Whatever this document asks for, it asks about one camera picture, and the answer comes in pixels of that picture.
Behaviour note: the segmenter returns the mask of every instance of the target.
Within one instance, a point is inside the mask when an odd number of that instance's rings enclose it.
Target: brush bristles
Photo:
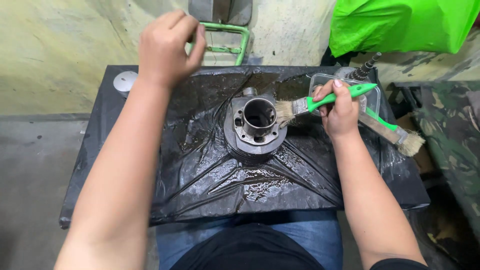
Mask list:
[[[413,157],[418,153],[424,143],[425,139],[423,139],[418,132],[408,131],[408,136],[405,141],[398,146],[398,151],[407,157]]]
[[[295,118],[291,101],[277,101],[275,104],[276,122],[280,128],[288,125]]]

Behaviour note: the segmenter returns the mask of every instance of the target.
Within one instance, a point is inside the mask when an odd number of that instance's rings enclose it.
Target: blue jeans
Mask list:
[[[170,223],[156,227],[160,270],[170,269],[193,246],[236,225],[263,223],[305,248],[325,270],[341,270],[343,247],[335,211],[282,211],[244,214],[207,223]]]

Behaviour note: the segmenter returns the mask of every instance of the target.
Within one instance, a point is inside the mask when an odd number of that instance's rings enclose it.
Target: workbench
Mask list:
[[[313,74],[333,74],[336,69],[202,67],[176,87],[162,135],[150,225],[254,212],[343,209],[333,148],[320,119],[308,116],[289,127],[276,155],[257,167],[229,155],[220,127],[223,106],[241,89],[253,86],[260,93],[273,92],[277,99],[300,98],[308,94]],[[60,213],[63,229],[70,225],[86,177],[125,103],[112,84],[124,71],[138,72],[138,66],[108,66],[105,71]],[[369,77],[379,84],[375,69]],[[395,123],[383,91],[379,116]],[[367,128],[359,129],[401,207],[427,206],[430,200],[413,159],[399,154]]]

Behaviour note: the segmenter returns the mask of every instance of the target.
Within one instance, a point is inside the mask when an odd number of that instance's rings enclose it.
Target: green plastic bag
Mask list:
[[[335,57],[349,51],[457,53],[480,0],[338,0],[330,25]]]

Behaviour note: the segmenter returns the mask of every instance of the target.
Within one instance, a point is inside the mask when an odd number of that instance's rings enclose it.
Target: green metal frame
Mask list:
[[[206,48],[207,51],[237,53],[238,56],[237,56],[237,60],[235,61],[235,65],[240,66],[243,61],[243,57],[245,56],[245,50],[247,49],[248,39],[250,38],[250,31],[248,31],[248,28],[244,26],[222,25],[222,24],[214,24],[214,23],[201,23],[201,24],[205,25],[206,31],[225,31],[230,33],[241,34],[240,48],[213,47],[213,46],[208,46]]]

